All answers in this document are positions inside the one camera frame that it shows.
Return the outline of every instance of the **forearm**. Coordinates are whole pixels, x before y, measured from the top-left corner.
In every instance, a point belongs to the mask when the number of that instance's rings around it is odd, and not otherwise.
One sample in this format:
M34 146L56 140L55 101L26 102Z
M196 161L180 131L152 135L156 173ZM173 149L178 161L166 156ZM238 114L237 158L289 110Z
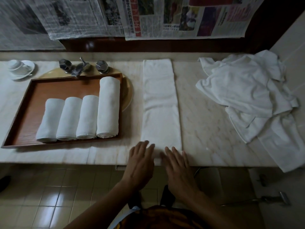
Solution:
M132 194L133 191L128 184L119 182L106 196L84 211L64 229L108 228Z
M185 204L200 218L215 229L238 229L234 223L225 216L220 207L214 204L203 192L198 191L193 196L187 197Z

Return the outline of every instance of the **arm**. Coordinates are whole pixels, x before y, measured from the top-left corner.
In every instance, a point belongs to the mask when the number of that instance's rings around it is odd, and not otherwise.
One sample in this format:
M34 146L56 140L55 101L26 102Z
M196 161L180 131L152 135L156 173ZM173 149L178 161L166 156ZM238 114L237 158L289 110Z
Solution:
M108 228L130 197L142 189L153 176L152 153L155 145L151 144L146 149L147 145L148 141L145 141L132 147L122 180L64 229Z
M168 175L168 188L199 217L215 229L238 229L208 196L201 192L195 182L185 151L182 156L175 147L173 152L165 147L167 156L161 153L162 162Z

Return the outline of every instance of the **light blue strap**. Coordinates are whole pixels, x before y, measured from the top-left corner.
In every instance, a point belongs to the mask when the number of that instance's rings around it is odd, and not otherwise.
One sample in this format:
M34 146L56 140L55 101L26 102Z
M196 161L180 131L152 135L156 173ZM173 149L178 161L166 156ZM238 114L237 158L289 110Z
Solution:
M140 210L139 207L134 206L132 209L128 210L127 212L124 212L120 217L116 218L112 224L108 227L108 229L114 229L117 224L119 224L120 221L122 221L127 215L130 215L131 213Z

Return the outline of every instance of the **white saucer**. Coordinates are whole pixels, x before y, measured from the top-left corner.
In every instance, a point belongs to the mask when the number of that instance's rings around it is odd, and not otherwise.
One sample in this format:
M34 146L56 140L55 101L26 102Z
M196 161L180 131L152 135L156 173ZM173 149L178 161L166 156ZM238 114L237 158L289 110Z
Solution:
M32 61L29 61L29 60L22 60L22 62L25 65L28 65L29 67L31 67L31 70L28 73L24 74L24 75L14 75L13 73L11 73L9 71L8 74L10 75L10 79L11 80L23 79L23 78L25 78L25 77L27 77L29 75L32 75L32 72L35 69L35 63L33 63Z

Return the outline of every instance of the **white wall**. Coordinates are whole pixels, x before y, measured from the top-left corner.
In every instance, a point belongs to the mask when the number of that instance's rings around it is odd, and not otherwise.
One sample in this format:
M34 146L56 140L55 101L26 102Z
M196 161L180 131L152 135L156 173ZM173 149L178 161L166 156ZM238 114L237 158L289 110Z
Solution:
M287 67L289 89L298 97L300 108L293 111L298 130L305 140L305 12L292 24L271 48ZM283 173L279 168L252 168L249 170L257 197L277 196L279 191L288 195L291 206L260 203L259 207L266 229L301 229L305 227L305 168ZM263 187L259 175L265 174L267 187Z

